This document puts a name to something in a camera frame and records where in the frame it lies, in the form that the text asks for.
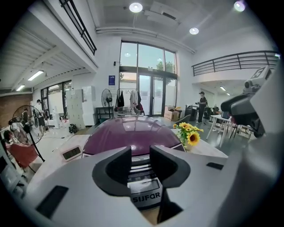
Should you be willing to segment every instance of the black cable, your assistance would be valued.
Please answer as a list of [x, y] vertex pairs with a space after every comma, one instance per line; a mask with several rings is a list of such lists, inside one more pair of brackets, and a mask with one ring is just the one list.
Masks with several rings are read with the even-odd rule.
[[36, 173], [29, 165], [28, 165], [28, 167], [29, 167], [34, 173]]

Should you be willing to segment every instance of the staircase railing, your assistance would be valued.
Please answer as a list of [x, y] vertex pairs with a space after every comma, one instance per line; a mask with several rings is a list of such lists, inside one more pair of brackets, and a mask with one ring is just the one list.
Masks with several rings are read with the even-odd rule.
[[250, 51], [226, 55], [193, 65], [193, 76], [225, 70], [258, 69], [269, 65], [275, 69], [280, 54], [276, 51]]

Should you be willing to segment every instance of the ceiling light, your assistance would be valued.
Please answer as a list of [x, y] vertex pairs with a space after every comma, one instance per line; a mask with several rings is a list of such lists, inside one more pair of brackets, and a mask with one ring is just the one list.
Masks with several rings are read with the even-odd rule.
[[21, 85], [16, 91], [20, 91], [25, 85]]
[[129, 6], [131, 12], [141, 12], [143, 6], [140, 3], [134, 2]]
[[235, 2], [234, 8], [235, 10], [239, 12], [243, 12], [245, 10], [245, 5], [241, 1], [238, 1], [238, 2]]
[[196, 34], [199, 33], [199, 30], [198, 30], [198, 28], [193, 27], [193, 28], [191, 28], [191, 29], [189, 30], [189, 32], [190, 32], [190, 34], [192, 34], [192, 35], [196, 35]]
[[41, 75], [43, 73], [43, 71], [38, 71], [36, 74], [34, 74], [31, 78], [29, 78], [29, 81], [32, 81], [34, 78], [36, 78], [37, 76]]

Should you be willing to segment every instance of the standing fan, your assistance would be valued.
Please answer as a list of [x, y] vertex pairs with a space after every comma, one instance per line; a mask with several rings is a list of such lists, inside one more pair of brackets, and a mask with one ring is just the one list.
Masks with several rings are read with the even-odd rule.
[[20, 143], [34, 145], [43, 162], [45, 160], [37, 149], [36, 144], [41, 140], [45, 132], [45, 120], [47, 121], [47, 118], [44, 118], [44, 114], [34, 106], [23, 105], [14, 112], [10, 126], [10, 130]]
[[110, 114], [110, 107], [112, 106], [112, 96], [110, 90], [105, 89], [102, 92], [102, 106], [108, 107], [108, 112]]

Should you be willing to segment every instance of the flower bouquet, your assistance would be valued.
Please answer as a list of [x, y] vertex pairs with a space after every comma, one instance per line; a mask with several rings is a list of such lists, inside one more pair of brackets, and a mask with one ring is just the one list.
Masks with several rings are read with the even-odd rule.
[[203, 132], [203, 129], [199, 129], [196, 126], [192, 126], [188, 123], [174, 124], [174, 129], [180, 129], [177, 136], [181, 140], [185, 149], [190, 150], [191, 146], [195, 146], [200, 141], [198, 131]]

